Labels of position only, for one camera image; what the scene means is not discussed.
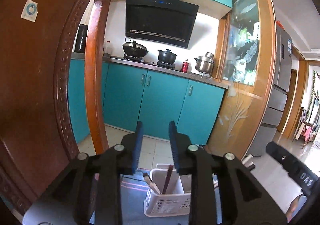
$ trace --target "hanging vine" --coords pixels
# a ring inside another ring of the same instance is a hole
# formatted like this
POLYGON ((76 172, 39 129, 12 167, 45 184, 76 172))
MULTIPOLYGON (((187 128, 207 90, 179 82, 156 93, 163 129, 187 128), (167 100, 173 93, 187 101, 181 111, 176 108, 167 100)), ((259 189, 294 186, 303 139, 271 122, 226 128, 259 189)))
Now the hanging vine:
POLYGON ((315 94, 315 82, 316 82, 316 71, 313 71, 312 88, 311 88, 310 101, 309 101, 309 106, 308 106, 308 111, 307 111, 307 119, 309 118, 310 109, 311 109, 312 102, 313 102, 313 96, 315 94))

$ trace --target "gray refrigerator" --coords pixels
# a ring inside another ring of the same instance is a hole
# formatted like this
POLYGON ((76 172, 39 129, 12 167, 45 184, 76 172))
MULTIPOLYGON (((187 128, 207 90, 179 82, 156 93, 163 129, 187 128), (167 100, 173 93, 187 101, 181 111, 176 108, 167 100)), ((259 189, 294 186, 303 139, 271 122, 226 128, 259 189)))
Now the gray refrigerator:
POLYGON ((261 156, 266 151, 266 145, 272 141, 276 134, 287 101, 292 68, 292 45, 289 34, 276 26, 277 47, 276 66, 273 88, 262 123, 248 150, 248 154, 261 156))

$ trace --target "countertop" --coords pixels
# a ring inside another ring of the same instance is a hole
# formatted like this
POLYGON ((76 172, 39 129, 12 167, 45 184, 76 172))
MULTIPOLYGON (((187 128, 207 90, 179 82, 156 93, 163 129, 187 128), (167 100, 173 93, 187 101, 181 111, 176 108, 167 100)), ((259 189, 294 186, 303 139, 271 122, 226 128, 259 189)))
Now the countertop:
MULTIPOLYGON (((71 58, 73 59, 84 59, 84 53, 77 53, 77 52, 72 52, 71 53, 71 58)), ((163 68, 163 67, 159 67, 157 65, 151 65, 149 63, 141 63, 141 62, 134 62, 134 61, 128 61, 128 60, 124 60, 121 57, 113 57, 110 56, 108 54, 105 54, 102 57, 102 60, 105 62, 109 62, 109 63, 119 63, 119 64, 125 64, 128 66, 133 66, 133 67, 138 67, 138 68, 144 68, 144 69, 148 69, 151 71, 156 71, 156 72, 162 72, 162 73, 166 73, 166 74, 170 74, 170 75, 175 75, 175 76, 179 76, 182 78, 186 78, 189 80, 193 80, 193 81, 197 81, 197 82, 201 82, 201 83, 206 83, 209 85, 213 85, 213 86, 217 86, 219 88, 223 88, 223 89, 228 89, 228 85, 224 84, 224 83, 219 83, 216 80, 214 80, 213 78, 210 77, 203 77, 201 78, 201 76, 199 74, 195 74, 195 73, 183 73, 181 71, 178 70, 171 70, 171 69, 167 69, 167 68, 163 68)))

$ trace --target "cabinet handle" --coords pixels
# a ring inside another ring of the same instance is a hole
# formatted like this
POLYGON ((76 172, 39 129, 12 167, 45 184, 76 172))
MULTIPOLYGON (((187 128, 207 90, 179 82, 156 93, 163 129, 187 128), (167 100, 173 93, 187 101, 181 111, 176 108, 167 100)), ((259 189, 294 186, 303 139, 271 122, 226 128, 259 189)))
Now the cabinet handle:
POLYGON ((189 90, 189 94, 188 94, 189 96, 191 96, 192 90, 193 90, 193 86, 190 85, 190 90, 189 90))
POLYGON ((145 77, 145 75, 143 74, 142 78, 141 78, 141 85, 143 85, 144 77, 145 77))
POLYGON ((148 82, 147 82, 147 86, 150 86, 150 81, 151 81, 151 76, 148 76, 148 82))

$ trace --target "black range hood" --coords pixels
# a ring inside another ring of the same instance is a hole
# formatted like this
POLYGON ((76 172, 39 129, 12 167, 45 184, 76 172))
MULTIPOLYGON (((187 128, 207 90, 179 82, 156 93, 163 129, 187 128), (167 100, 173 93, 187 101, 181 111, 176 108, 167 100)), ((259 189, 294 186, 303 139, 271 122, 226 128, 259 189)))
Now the black range hood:
POLYGON ((125 36, 187 48, 198 9, 180 0, 126 0, 125 36))

